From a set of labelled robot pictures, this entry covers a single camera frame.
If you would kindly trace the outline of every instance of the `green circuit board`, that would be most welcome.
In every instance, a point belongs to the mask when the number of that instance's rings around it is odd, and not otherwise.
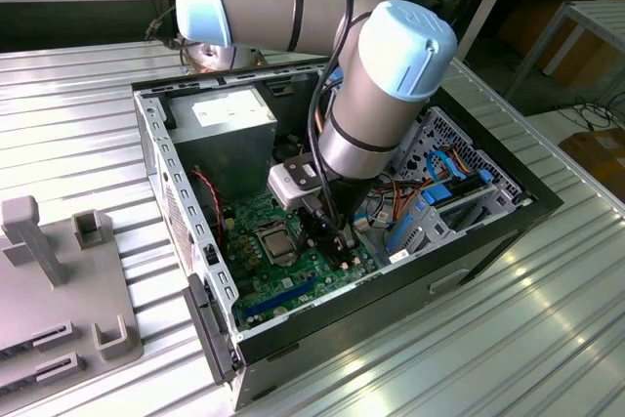
[[[380,268],[362,243],[350,253],[354,261],[345,269],[333,269],[315,247],[297,252],[292,266],[272,264],[259,232],[266,227],[285,227],[297,244],[301,228],[297,215],[282,210],[270,194],[234,203],[224,214],[226,262],[239,291],[233,313],[241,329],[291,311]],[[271,308],[264,308],[267,301],[272,302]],[[254,308],[263,310],[250,313]]]

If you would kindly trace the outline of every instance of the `motherboard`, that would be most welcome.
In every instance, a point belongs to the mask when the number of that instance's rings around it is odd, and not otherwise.
[[[333,292],[381,268],[363,243],[349,263],[333,266],[312,244],[298,243],[301,222],[270,194],[224,210],[226,262],[239,292],[233,313],[251,328]]]

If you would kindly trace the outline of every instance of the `red wire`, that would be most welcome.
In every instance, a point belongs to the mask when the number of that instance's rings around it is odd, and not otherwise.
[[[211,185],[211,182],[202,175],[199,171],[192,170],[195,176],[197,176],[200,180],[204,182],[209,189],[211,189],[211,194],[213,194],[213,202],[215,203],[215,212],[217,212],[217,243],[219,246],[222,245],[222,210],[219,207],[219,200],[217,199],[217,193],[215,192],[215,188]]]

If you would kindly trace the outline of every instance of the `cpu socket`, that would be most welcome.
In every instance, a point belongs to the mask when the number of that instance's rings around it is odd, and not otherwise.
[[[293,266],[297,253],[286,225],[279,223],[270,229],[256,231],[256,235],[272,264],[283,268]]]

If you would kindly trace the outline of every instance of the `light blue joint cap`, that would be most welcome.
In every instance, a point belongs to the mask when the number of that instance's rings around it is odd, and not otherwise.
[[[445,21],[405,0],[378,4],[358,37],[360,60],[371,80],[405,102],[434,94],[457,47]]]
[[[216,46],[231,44],[222,0],[176,0],[176,19],[186,39]]]

